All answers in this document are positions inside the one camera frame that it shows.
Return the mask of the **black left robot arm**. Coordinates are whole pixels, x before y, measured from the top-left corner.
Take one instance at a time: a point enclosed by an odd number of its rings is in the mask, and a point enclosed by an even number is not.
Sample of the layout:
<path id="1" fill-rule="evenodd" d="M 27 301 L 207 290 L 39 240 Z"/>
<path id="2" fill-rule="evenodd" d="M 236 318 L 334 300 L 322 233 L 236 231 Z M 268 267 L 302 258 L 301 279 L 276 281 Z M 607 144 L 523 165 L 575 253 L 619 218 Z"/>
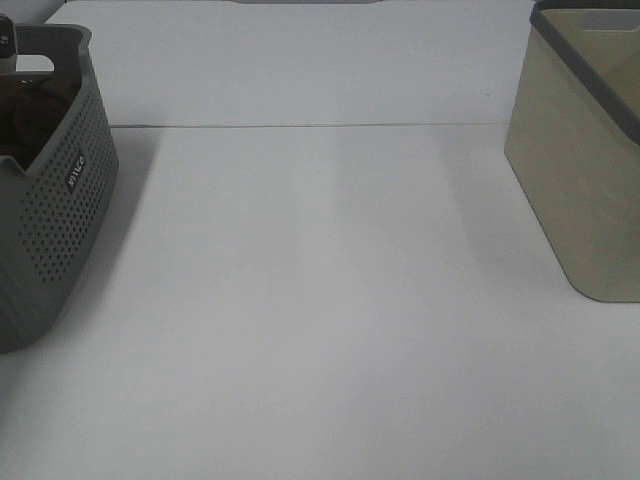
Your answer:
<path id="1" fill-rule="evenodd" d="M 0 15 L 0 74 L 11 75 L 16 72 L 18 57 L 16 27 L 6 15 Z"/>

